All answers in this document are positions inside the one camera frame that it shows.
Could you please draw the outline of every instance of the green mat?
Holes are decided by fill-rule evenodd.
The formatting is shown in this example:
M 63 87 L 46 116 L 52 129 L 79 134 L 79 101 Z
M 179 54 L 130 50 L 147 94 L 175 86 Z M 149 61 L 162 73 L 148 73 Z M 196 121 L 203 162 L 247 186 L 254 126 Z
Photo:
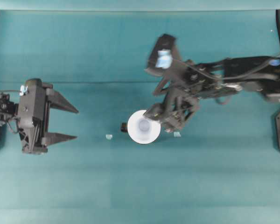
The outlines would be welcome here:
M 143 69 L 164 32 L 197 62 L 280 51 L 274 11 L 0 13 L 0 89 L 40 77 L 80 111 L 51 110 L 49 130 L 78 138 L 41 156 L 3 130 L 0 224 L 280 224 L 280 105 L 242 92 L 201 101 L 181 138 L 142 146 L 120 132 L 162 100 Z

